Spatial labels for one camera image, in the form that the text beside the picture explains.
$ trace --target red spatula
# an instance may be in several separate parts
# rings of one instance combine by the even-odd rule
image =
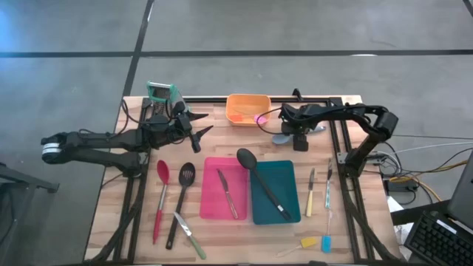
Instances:
[[[166,189],[168,188],[169,182],[169,168],[164,163],[163,160],[157,161],[157,174],[160,176],[160,179],[163,181],[163,191],[161,192],[160,204],[157,207],[156,213],[156,220],[154,221],[154,231],[153,231],[153,245],[156,243],[157,235],[160,232],[160,223],[161,223],[161,215],[163,210],[164,204],[164,196],[166,195]]]

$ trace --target red handle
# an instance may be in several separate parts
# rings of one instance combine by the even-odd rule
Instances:
[[[154,221],[154,231],[153,231],[153,245],[156,243],[157,235],[160,233],[160,222],[161,222],[161,210],[157,210],[156,220]]]

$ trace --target computer monitor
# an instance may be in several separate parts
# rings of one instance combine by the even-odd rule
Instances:
[[[449,215],[473,230],[473,152],[448,206]]]

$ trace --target black slotted spoon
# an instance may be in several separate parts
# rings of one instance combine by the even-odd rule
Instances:
[[[184,196],[188,187],[194,183],[195,167],[192,163],[185,163],[179,171],[179,184],[183,187],[180,191],[179,201],[177,202],[176,212],[180,214],[180,209],[183,206]],[[166,249],[171,250],[174,243],[174,236],[176,234],[177,219],[172,220],[171,230],[169,231],[168,241],[166,242]]]

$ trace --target pink tray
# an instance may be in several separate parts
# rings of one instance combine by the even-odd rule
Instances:
[[[203,219],[233,220],[222,182],[217,169],[222,171],[228,183],[238,220],[246,219],[248,212],[248,170],[236,158],[208,157],[204,163],[200,217]]]

